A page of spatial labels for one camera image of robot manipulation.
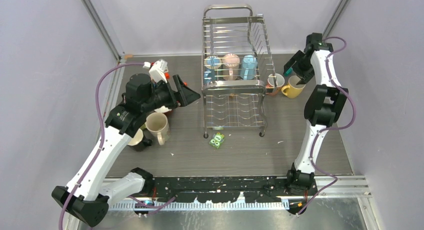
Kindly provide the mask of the yellow mug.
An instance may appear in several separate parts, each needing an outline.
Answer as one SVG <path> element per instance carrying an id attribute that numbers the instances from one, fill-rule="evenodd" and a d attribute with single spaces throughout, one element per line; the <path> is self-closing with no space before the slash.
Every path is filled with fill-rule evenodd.
<path id="1" fill-rule="evenodd" d="M 145 130 L 147 127 L 146 127 L 146 124 L 144 123 L 141 127 L 140 127 L 140 129 L 143 131 L 143 130 Z"/>

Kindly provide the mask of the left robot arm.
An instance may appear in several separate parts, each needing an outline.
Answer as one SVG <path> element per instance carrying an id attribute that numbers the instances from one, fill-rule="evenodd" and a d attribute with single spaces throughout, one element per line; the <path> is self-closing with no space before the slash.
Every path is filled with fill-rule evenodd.
<path id="1" fill-rule="evenodd" d="M 64 211 L 95 227 L 109 207 L 133 194 L 148 197 L 153 192 L 153 175 L 139 167 L 113 183 L 102 184 L 119 154 L 155 109 L 185 107 L 201 97 L 186 86 L 179 75 L 172 78 L 176 90 L 166 80 L 153 83 L 145 73 L 130 77 L 122 101 L 109 112 L 106 120 L 100 120 L 100 138 L 83 166 L 67 185 L 58 185 L 51 193 Z"/>

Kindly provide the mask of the dark red mug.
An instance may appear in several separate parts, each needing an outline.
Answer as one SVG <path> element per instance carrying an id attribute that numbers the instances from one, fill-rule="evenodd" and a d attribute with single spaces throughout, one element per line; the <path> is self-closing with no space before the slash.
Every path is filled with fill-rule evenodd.
<path id="1" fill-rule="evenodd" d="M 173 109 L 170 109 L 170 108 L 165 107 L 165 106 L 161 106 L 160 108 L 155 109 L 154 112 L 162 113 L 162 114 L 165 114 L 166 116 L 168 116 L 168 115 L 173 113 Z"/>

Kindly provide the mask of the pink upside-down cup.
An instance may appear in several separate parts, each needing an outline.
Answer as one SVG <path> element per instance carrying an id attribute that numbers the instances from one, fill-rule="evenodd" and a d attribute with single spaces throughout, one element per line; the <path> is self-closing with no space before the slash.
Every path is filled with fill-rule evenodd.
<path id="1" fill-rule="evenodd" d="M 240 57 L 234 53 L 226 54 L 222 59 L 224 80 L 233 81 L 240 76 Z"/>

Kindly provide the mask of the black mug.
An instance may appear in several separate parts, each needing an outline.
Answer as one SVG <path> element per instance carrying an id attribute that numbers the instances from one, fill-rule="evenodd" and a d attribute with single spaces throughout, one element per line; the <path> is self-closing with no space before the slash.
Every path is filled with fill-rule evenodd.
<path id="1" fill-rule="evenodd" d="M 153 140 L 146 137 L 142 129 L 138 129 L 127 145 L 135 152 L 142 152 L 144 149 L 153 145 Z"/>

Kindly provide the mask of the blue upside-down cup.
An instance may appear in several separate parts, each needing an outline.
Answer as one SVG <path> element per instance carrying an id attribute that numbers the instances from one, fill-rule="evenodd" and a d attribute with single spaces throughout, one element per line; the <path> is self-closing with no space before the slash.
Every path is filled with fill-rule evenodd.
<path id="1" fill-rule="evenodd" d="M 203 66 L 203 83 L 206 85 L 210 82 L 216 81 L 216 70 L 219 70 L 222 66 L 221 59 L 216 56 L 208 56 L 203 60 Z"/>

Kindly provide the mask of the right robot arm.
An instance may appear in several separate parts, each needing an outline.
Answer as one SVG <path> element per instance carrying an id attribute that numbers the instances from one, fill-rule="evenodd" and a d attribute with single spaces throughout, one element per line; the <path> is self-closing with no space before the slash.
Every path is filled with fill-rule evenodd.
<path id="1" fill-rule="evenodd" d="M 347 88 L 337 79 L 331 43 L 323 39 L 322 33 L 313 32 L 306 37 L 304 50 L 297 51 L 284 67 L 284 73 L 298 77 L 296 85 L 305 85 L 315 79 L 316 85 L 307 100 L 303 116 L 306 131 L 300 152 L 287 172 L 285 189 L 290 195 L 301 195 L 309 191 L 315 180 L 313 164 L 318 158 L 324 137 L 336 123 L 347 100 Z"/>

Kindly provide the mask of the beige cup tier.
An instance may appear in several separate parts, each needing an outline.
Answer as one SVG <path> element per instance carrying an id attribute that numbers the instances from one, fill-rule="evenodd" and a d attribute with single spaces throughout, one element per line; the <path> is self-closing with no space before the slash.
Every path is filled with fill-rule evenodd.
<path id="1" fill-rule="evenodd" d="M 157 138 L 158 144 L 163 146 L 170 138 L 170 125 L 164 113 L 153 112 L 146 117 L 147 130 Z"/>

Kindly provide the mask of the metal dish rack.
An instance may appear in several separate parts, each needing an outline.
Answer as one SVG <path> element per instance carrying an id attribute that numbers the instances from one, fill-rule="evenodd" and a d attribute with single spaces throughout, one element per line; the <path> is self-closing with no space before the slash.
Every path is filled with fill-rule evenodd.
<path id="1" fill-rule="evenodd" d="M 276 72 L 262 14 L 246 3 L 212 4 L 203 11 L 201 92 L 203 137 L 210 129 L 268 128 L 265 96 Z"/>

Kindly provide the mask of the yellow cup tier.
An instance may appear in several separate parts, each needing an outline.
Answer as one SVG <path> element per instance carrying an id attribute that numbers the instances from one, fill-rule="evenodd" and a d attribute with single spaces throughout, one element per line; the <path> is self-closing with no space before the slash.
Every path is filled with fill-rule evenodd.
<path id="1" fill-rule="evenodd" d="M 301 79 L 293 75 L 288 79 L 288 84 L 281 88 L 281 92 L 284 96 L 294 99 L 300 95 L 300 93 L 305 88 L 305 84 L 298 84 Z"/>

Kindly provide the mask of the salmon pink mug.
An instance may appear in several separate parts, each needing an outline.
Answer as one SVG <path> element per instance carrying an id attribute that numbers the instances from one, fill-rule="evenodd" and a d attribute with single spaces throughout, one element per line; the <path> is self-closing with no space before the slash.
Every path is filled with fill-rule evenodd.
<path id="1" fill-rule="evenodd" d="M 267 78 L 266 95 L 276 96 L 285 84 L 285 78 L 279 73 L 271 73 Z"/>

